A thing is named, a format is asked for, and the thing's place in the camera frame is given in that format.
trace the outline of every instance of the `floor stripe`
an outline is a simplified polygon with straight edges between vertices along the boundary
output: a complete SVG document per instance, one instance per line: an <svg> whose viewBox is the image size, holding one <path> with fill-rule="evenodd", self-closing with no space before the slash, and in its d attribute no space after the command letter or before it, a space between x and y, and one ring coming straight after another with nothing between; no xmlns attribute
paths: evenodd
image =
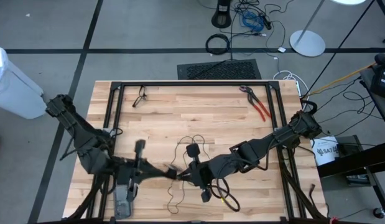
<svg viewBox="0 0 385 224"><path fill-rule="evenodd" d="M91 22L90 22L90 26L87 32L87 36L86 36L82 51L88 50L90 46L102 5L103 5L103 0L98 0L97 5L95 7L94 14L93 14L93 18L91 19ZM70 89L68 92L69 96L71 96L72 98L75 96L76 89L81 77L81 72L83 70L83 66L86 61L86 56L87 54L85 52L81 53L78 61L78 65L76 67L72 84L70 85ZM59 124L57 128L57 132L55 133L54 142L50 150L49 158L47 159L47 163L45 165L43 177L42 177L42 180L40 181L40 186L36 194L35 202L33 204L32 211L28 219L28 223L37 223L37 221L39 220L40 211L42 209L44 198L47 193L47 189L49 187L52 172L54 170L55 161L57 160L58 151L60 149L63 133L64 133L64 128L61 124Z"/></svg>
<svg viewBox="0 0 385 224"><path fill-rule="evenodd" d="M204 48L184 49L7 49L7 54L195 54L206 53ZM267 48L233 48L234 53L278 53L277 49ZM286 49L285 53L296 53ZM385 47L370 48L327 48L325 53L331 54L364 54L385 53Z"/></svg>

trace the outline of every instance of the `wooden table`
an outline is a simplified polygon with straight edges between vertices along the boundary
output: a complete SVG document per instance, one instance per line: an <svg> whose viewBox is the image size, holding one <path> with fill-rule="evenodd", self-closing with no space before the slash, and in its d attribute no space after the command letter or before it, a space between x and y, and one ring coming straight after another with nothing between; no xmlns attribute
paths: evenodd
<svg viewBox="0 0 385 224"><path fill-rule="evenodd" d="M87 121L96 128L102 128L108 102L111 82L97 81L88 109ZM301 110L294 81L280 81L285 114L288 119ZM252 86L257 97L268 108L265 88ZM134 143L138 139L147 141L143 157L157 167L165 167L174 158L175 147L184 136L202 135L205 138L205 151L212 158L219 154L229 154L229 148L237 143L252 138L262 138L273 132L271 120L262 120L258 112L248 103L246 94L239 91L237 86L149 86L146 93L148 100L141 102L137 108L131 105L138 97L139 86L127 87L124 91L123 104L119 127L124 133L118 136L114 154L116 156L134 158ZM272 94L278 125L281 126L278 105L275 94ZM207 160L203 152L203 140L195 138L200 144L201 161ZM174 164L185 168L183 153L191 139L184 139L177 148ZM310 143L302 139L301 146L311 149ZM327 209L321 188L320 179L313 154L296 148L295 162L299 173L300 184L308 196L311 184L316 188L313 199L318 209L326 215ZM88 175L77 159L75 170L68 193L64 217L72 214L81 204L90 190L93 176ZM170 210L176 212L175 204L183 197L182 186L185 189L184 200L178 205L178 214L167 210L171 196L167 193L171 180L165 178L145 180L139 186L137 198L134 201L134 215L128 220L145 221L279 221L279 217L287 217L285 199L281 182L281 173L276 150L269 153L269 170L254 169L246 174L233 174L227 181L231 193L241 204L240 212L232 212L217 198L203 203L200 198L201 190L188 183L174 182L169 190L174 195ZM294 202L295 216L299 215L294 191L290 187ZM98 214L99 201L96 200L94 217ZM105 219L113 212L113 196L108 196Z"/></svg>

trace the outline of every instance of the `black cable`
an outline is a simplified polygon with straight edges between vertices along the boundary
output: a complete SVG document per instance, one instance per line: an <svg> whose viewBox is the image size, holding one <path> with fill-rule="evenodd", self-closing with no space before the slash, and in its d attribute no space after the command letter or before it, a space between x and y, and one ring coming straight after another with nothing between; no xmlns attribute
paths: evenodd
<svg viewBox="0 0 385 224"><path fill-rule="evenodd" d="M314 155L314 159L317 159L317 157L316 157L315 153L314 153L312 150L310 150L310 149L307 149L306 147L303 147L303 146L297 146L297 147L299 147L299 148L301 148L301 149L304 149L304 150L306 150L307 152L309 152L309 153L313 154L313 155Z"/></svg>
<svg viewBox="0 0 385 224"><path fill-rule="evenodd" d="M358 79L355 79L355 80L353 81L353 83L349 84L344 90L342 90L342 91L338 92L336 95L332 96L332 97L330 98L330 100L328 100L324 105L322 105L317 111L319 111L319 110L322 109L324 106L326 106L326 105L327 105L329 102L331 102L336 96L338 96L338 95L342 94L344 91L346 91L350 86L354 85L355 82L356 82L357 80L358 80Z"/></svg>
<svg viewBox="0 0 385 224"><path fill-rule="evenodd" d="M224 63L224 62L226 62L226 61L228 61L228 60L231 60L231 59L226 59L226 60L224 60L224 61L218 62L218 63L212 65L210 68L207 68L207 69L204 69L204 70L202 70L202 71L200 71L200 72L197 72L196 74L192 75L189 79L190 79L190 80L192 80L192 79L197 79L200 75L203 75L204 73L210 71L210 70L213 69L213 68L216 68L217 66L221 65L222 63Z"/></svg>
<svg viewBox="0 0 385 224"><path fill-rule="evenodd" d="M266 4L266 5L264 6L264 11L267 12L266 6L277 6L277 7L279 7L279 9L271 10L269 13L270 13L270 14L273 13L273 12L285 13L286 10L287 10L287 6L288 6L289 3L291 3L292 1L294 1L294 0L290 0L289 2L286 3L285 9L284 9L283 11L281 11L282 8L281 8L280 6L278 6L277 4Z"/></svg>
<svg viewBox="0 0 385 224"><path fill-rule="evenodd" d="M180 139L180 141L177 143L177 145L175 146L175 149L174 149L174 158L173 158L172 162L170 163L170 165L172 165L173 162L175 161L175 159L176 159L176 157L177 157L177 148L179 147L179 145L181 144L181 142L182 142L185 138L190 138L190 139L191 139L191 144L195 142L195 141L193 140L193 138L190 137L190 136L184 136L184 137L182 137L182 138ZM172 200L173 200L173 198L174 198L174 196L170 193L170 189L173 187L173 183L174 183L174 180L172 180L172 183L171 183L170 187L167 189L167 193L171 196L169 202L167 203L167 210L168 210L171 214L174 214L174 215L175 215L175 214L178 214L178 212L179 212L178 205L180 205L180 204L184 201L184 198L185 198L185 191L184 191L184 181L183 181L183 182L182 182L182 198L181 198L181 201L180 201L180 202L177 202L177 203L174 205L174 207L175 207L175 209L177 209L177 211L176 211L176 212L170 211L169 206L170 206L170 203L172 202Z"/></svg>
<svg viewBox="0 0 385 224"><path fill-rule="evenodd" d="M317 206L315 205L314 199L312 198L312 192L314 191L314 188L315 188L315 184L311 184L311 188L310 188L310 192L308 193L308 196L310 197L310 200L311 200L312 205L315 207L315 209L317 209ZM327 210L328 210L328 212L327 212L327 218L329 218L330 208L329 208L329 205L328 205L327 203L325 203L325 205L327 206ZM345 217L337 218L337 220L342 220L342 219L348 218L348 217L350 217L350 216L353 216L353 215L355 215L355 214L357 214L357 213L359 213L359 212L365 211L365 210L367 210L367 209L366 209L366 208L361 209L361 210L359 210L359 211L357 211L357 212L355 212L355 213L346 215Z"/></svg>
<svg viewBox="0 0 385 224"><path fill-rule="evenodd" d="M372 115L372 114L363 112L363 111L361 111L361 110L346 110L346 111L343 111L343 112L340 112L340 113L336 114L335 116L333 116L333 117L331 117L331 118L328 118L328 119L325 119L325 120L323 120L323 121L320 121L320 122L318 122L318 124L324 123L324 122L329 121L329 120L331 120L331 119L335 119L335 118L337 118L338 116L340 116L340 115L342 115L342 114L344 114L344 113L353 112L353 111L356 112L357 114L363 113L363 114L369 115L369 116L371 116L371 117L374 117L374 118L383 120L383 118L380 118L380 117L378 117L378 116L375 116L375 115Z"/></svg>
<svg viewBox="0 0 385 224"><path fill-rule="evenodd" d="M356 214L358 214L359 212L363 212L363 211L365 211L365 210L367 210L367 208L363 208L363 209L361 209L361 210L359 210L359 211L357 211L357 212L354 212L354 213L352 213L352 214L346 215L345 217L337 218L337 220L342 220L342 219L351 217L351 216L356 215Z"/></svg>
<svg viewBox="0 0 385 224"><path fill-rule="evenodd" d="M207 158L210 160L210 156L209 156L209 154L208 154L208 153L206 152L206 150L205 150L205 143L206 143L205 138L204 138L202 135L200 135L200 134L196 134L196 135L194 135L194 136L192 137L192 141L193 141L194 143L196 143L196 141L195 141L195 138L196 138L196 137L201 137L201 138L202 138L202 140L203 140L203 142L202 142L202 149L203 149L203 152L206 154ZM185 152L182 154L182 159L184 160L185 167L188 169L188 164L187 164L187 161L185 160L185 155L186 155L186 153L187 153L187 151L185 151Z"/></svg>
<svg viewBox="0 0 385 224"><path fill-rule="evenodd" d="M226 47L223 48L223 49L212 49L212 48L209 48L209 42L214 39L214 38L219 38L221 40L224 40L225 41L225 44L226 44ZM228 37L225 36L224 34L213 34L211 35L207 40L206 40L206 44L205 44L205 48L206 48L206 51L210 54L213 54L213 55L222 55L222 54L225 54L228 52L228 49L230 49L230 42L228 40Z"/></svg>
<svg viewBox="0 0 385 224"><path fill-rule="evenodd" d="M232 22L231 22L231 40L232 40L232 29L233 29L235 17L236 17L237 14L238 14L238 11L235 12L234 18L232 19ZM232 41L230 42L230 53L231 53L231 58L230 59L233 60Z"/></svg>
<svg viewBox="0 0 385 224"><path fill-rule="evenodd" d="M210 189L211 194L212 194L215 198L218 198L218 199L221 199L221 196L220 196L220 195L217 195L213 189L217 189L217 191L221 190L222 192L225 192L226 195L224 196L224 198L227 198L228 195L230 194L230 186L228 185L227 181L226 181L224 178L222 178L221 180L223 181L223 183L224 183L226 189L223 189L223 188L221 188L220 186L218 186L218 185L213 185L213 184L210 184L210 186L209 186L209 189Z"/></svg>
<svg viewBox="0 0 385 224"><path fill-rule="evenodd" d="M344 131L342 131L342 132L340 132L340 133L338 133L338 134L334 134L333 136L339 136L339 135L345 133L346 131L350 130L352 127L356 126L357 124L360 124L361 122L363 122L364 120L366 120L368 117L371 116L371 114L372 114L372 112L374 111L375 107L376 107L376 106L373 106L371 112L370 112L369 115L367 115L365 118L363 118L362 120L360 120L360 121L356 122L355 124L351 125L350 127L348 127L347 129L345 129Z"/></svg>
<svg viewBox="0 0 385 224"><path fill-rule="evenodd" d="M347 96L346 96L347 93L350 93L350 94L352 93L352 94L358 96L358 99L357 99L357 98L354 99L354 98L347 97ZM347 100L351 100L351 101L359 101L359 100L362 100L362 101L364 101L364 103L365 103L365 99L368 99L368 98L371 97L371 96L365 96L365 97L362 97L359 93L356 93L356 92L354 92L354 91L347 91L347 92L344 92L344 93L343 93L343 97L346 98Z"/></svg>
<svg viewBox="0 0 385 224"><path fill-rule="evenodd" d="M267 38L267 40L266 40L266 48L267 48L268 51L270 51L270 50L269 50L269 47L268 47L268 41L269 41L269 39L272 37L272 35L273 35L274 32L275 32L275 25L274 25L274 22L278 22L278 23L282 26L282 28L283 28L283 30L284 30L284 35L283 35L283 37L282 37L282 43L280 44L280 46L277 46L277 48L282 47L282 46L284 45L284 43L285 43L285 38L286 38L286 28L285 28L285 26L283 25L283 23L282 23L281 21L272 21L272 22L271 22L271 24L272 24L272 32L271 32L271 34L269 35L269 37Z"/></svg>
<svg viewBox="0 0 385 224"><path fill-rule="evenodd" d="M204 4L202 4L202 2L200 2L200 0L197 0L198 4L201 5L202 7L205 7L207 9L217 9L217 8L214 8L214 7L208 7L208 6L205 6Z"/></svg>
<svg viewBox="0 0 385 224"><path fill-rule="evenodd" d="M221 167L221 169L218 171L218 176L219 176L219 177L221 177L221 173L222 173L222 171L224 170L224 168L225 168L228 164L231 164L233 161L235 161L235 160L227 161L227 162L225 162L225 163L223 164L223 166ZM224 178L222 178L221 180L226 184L226 186L228 185L228 184L226 183L226 181L225 181ZM222 189L221 187L218 187L218 186L220 186L220 179L219 179L219 178L216 178L216 184L217 184L218 195L216 195L215 197L219 196L220 199L221 199L221 201L224 202L225 205L226 205L228 208L230 208L232 211L234 211L234 212L240 211L240 210L241 210L241 206L240 206L238 200L237 200L233 195L231 195L231 193L230 193L229 191L226 192L226 193L227 193L226 196L223 195L223 193L222 193L222 192L223 192L223 189ZM236 208L235 208L234 206L232 206L232 205L228 202L228 200L226 199L227 196L230 196L230 198L232 198L232 200L234 200L234 202L235 202L235 204L236 204Z"/></svg>
<svg viewBox="0 0 385 224"><path fill-rule="evenodd" d="M70 145L71 145L72 141L73 141L73 137L69 139L67 147L65 148L65 151L63 152L63 154L62 154L62 156L60 158L60 161L62 161L64 158L66 158L67 156L69 156L71 154L71 153L70 154L68 153L68 150L70 148Z"/></svg>
<svg viewBox="0 0 385 224"><path fill-rule="evenodd" d="M111 134L113 131L119 131L119 133L118 132L116 132L116 134L114 134L113 136L112 136L112 138L115 138L116 136L119 136L119 135L121 135L121 134L123 134L123 130L121 129L121 128L113 128L110 132L109 132L109 134Z"/></svg>
<svg viewBox="0 0 385 224"><path fill-rule="evenodd" d="M314 191L314 188L315 188L315 184L311 184L311 188L310 188L310 192L308 193L308 196L310 197L311 203L314 206L314 208L317 209L317 206L315 205L314 199L312 198L312 192ZM329 212L330 212L329 205L327 203L325 203L325 205L327 206L327 210L328 210L327 211L327 218L329 218Z"/></svg>

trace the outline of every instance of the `white cable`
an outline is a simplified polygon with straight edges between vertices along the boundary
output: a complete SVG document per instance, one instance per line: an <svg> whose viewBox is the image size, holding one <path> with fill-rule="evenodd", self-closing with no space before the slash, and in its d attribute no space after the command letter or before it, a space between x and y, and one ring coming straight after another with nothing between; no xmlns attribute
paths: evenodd
<svg viewBox="0 0 385 224"><path fill-rule="evenodd" d="M296 75L296 74L294 74L294 73L292 73L292 72L290 72L290 71L288 71L288 70L282 70L282 71L280 71L280 72L277 72L277 73L274 75L274 77L273 77L272 79L275 80L275 79L276 79L276 76L278 76L279 74L284 73L284 72L287 72L288 74L287 74L287 76L285 76L285 77L283 78L283 80L295 80L295 81L297 82L296 78L298 78L298 79L303 83L305 89L308 91L308 86L307 86L307 84L305 84L305 82L304 82L298 75ZM310 95L310 92L308 92L307 101L310 99L309 95Z"/></svg>

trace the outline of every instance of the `pliers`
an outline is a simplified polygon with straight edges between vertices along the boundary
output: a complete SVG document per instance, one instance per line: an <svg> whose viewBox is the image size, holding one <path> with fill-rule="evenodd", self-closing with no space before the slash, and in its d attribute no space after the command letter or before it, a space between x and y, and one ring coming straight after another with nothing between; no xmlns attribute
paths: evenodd
<svg viewBox="0 0 385 224"><path fill-rule="evenodd" d="M245 93L248 94L248 101L249 101L249 103L252 106L254 106L254 108L260 113L260 115L261 115L261 117L262 117L262 119L264 121L266 121L266 117L264 117L264 114L261 112L260 108L257 105L254 104L253 99L256 100L259 103L259 105L264 110L264 112L268 115L268 117L271 117L271 114L268 112L266 107L261 103L259 98L257 98L257 96L254 94L253 90L250 87L247 87L245 85L241 85L239 90L241 90L242 92L245 92Z"/></svg>

